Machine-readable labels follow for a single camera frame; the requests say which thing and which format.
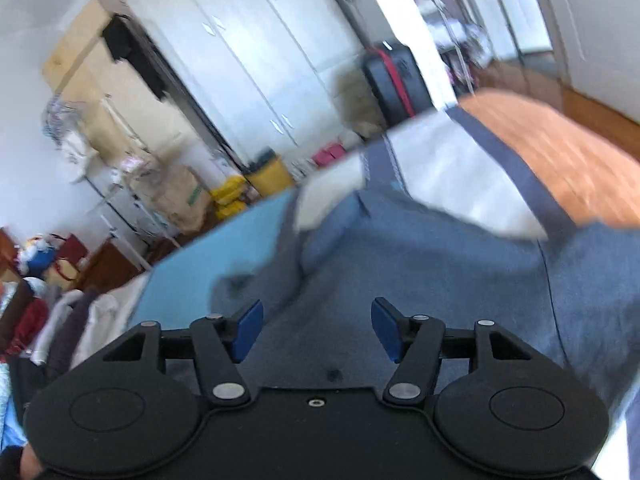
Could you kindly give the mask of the white metal shelf rack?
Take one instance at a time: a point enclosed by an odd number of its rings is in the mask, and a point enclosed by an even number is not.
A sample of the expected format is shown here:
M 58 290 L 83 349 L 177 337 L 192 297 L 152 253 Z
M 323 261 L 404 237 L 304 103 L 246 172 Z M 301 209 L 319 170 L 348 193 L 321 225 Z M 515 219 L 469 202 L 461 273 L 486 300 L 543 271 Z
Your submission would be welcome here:
M 42 123 L 61 156 L 66 180 L 96 193 L 89 218 L 105 226 L 107 239 L 137 268 L 149 270 L 146 255 L 168 231 L 149 201 L 134 190 L 134 180 L 157 168 L 148 147 L 108 94 L 96 102 L 69 101 L 57 94 L 46 105 Z

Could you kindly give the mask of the pink slippers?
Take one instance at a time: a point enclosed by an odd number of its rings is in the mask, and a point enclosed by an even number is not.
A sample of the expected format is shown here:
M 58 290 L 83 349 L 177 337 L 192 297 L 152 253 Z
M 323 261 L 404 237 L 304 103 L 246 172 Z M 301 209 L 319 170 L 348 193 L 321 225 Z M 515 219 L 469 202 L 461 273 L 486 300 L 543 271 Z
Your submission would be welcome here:
M 320 151 L 318 151 L 314 156 L 311 157 L 311 160 L 314 164 L 319 167 L 327 167 L 331 166 L 337 160 L 343 158 L 347 154 L 343 144 L 340 142 L 335 142 L 328 144 Z

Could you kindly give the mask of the white patterned bed cover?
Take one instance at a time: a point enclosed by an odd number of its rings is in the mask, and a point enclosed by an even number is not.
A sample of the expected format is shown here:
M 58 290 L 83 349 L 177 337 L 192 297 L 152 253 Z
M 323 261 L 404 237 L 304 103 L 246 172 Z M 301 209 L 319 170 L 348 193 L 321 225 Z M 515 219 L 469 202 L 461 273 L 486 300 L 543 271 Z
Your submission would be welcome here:
M 502 236 L 639 225 L 638 162 L 551 106 L 498 90 L 412 118 L 309 177 L 296 230 L 314 229 L 362 188 L 397 191 Z

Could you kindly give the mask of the dark grey garment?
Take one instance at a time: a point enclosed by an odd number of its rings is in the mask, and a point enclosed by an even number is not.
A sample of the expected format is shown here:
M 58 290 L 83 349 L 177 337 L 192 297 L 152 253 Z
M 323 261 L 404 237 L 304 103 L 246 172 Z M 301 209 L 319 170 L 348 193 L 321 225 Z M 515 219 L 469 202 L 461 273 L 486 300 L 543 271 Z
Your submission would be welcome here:
M 212 310 L 260 302 L 241 372 L 252 387 L 382 388 L 393 363 L 372 301 L 451 328 L 491 320 L 571 370 L 620 418 L 639 389 L 639 234 L 593 223 L 512 240 L 394 192 L 349 194 L 252 274 L 213 288 Z

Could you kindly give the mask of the light blue sheet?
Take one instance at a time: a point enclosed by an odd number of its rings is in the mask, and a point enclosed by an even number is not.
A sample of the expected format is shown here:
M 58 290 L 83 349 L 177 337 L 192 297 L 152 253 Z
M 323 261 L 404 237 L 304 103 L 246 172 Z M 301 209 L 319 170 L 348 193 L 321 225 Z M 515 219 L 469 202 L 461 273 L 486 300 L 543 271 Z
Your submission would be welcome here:
M 288 190 L 261 200 L 157 263 L 128 326 L 157 322 L 174 330 L 209 313 L 218 281 L 251 274 L 273 257 L 296 198 Z

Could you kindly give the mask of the yellow bag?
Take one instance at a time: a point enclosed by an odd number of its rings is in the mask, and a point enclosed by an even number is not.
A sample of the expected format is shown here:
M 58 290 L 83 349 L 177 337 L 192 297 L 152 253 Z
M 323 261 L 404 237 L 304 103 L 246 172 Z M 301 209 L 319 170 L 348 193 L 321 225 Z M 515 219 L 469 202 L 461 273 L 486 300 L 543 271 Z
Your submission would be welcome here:
M 221 222 L 247 210 L 245 192 L 247 180 L 242 176 L 230 177 L 219 188 L 209 192 L 214 204 L 216 219 Z

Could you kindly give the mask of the brown paper bag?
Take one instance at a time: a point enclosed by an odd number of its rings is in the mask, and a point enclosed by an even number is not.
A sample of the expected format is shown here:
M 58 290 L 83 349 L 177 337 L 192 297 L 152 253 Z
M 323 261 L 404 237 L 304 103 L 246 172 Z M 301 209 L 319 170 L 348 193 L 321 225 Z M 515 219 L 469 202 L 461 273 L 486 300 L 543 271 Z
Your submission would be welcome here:
M 208 188 L 188 166 L 166 171 L 151 195 L 153 208 L 183 234 L 204 226 L 211 202 Z

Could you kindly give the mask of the white wardrobe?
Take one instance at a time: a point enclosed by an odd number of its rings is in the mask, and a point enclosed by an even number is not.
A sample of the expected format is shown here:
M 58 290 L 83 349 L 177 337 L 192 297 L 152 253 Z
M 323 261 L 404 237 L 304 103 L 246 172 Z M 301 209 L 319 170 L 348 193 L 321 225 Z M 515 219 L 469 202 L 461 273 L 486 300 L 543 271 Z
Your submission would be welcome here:
M 267 150 L 309 157 L 384 125 L 335 0 L 127 3 L 243 165 Z

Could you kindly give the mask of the yellow bucket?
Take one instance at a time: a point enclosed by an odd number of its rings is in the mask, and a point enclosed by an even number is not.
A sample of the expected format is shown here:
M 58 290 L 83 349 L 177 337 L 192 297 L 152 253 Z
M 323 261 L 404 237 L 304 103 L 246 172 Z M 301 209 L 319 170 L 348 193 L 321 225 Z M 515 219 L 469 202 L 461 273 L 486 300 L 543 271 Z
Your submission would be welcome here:
M 262 197 L 277 195 L 295 186 L 282 158 L 271 148 L 262 151 L 247 167 L 245 177 Z

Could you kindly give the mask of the brown cardboard boxes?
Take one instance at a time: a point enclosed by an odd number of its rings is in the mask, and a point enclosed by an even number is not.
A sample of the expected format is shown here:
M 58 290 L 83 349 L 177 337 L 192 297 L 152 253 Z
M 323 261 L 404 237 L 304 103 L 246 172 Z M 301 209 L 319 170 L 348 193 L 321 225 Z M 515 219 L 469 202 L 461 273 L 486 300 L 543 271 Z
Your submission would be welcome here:
M 55 94 L 69 101 L 96 102 L 108 94 L 122 116 L 160 162 L 202 168 L 212 161 L 208 146 L 171 99 L 159 100 L 131 65 L 115 61 L 101 32 L 122 0 L 89 0 L 42 66 Z

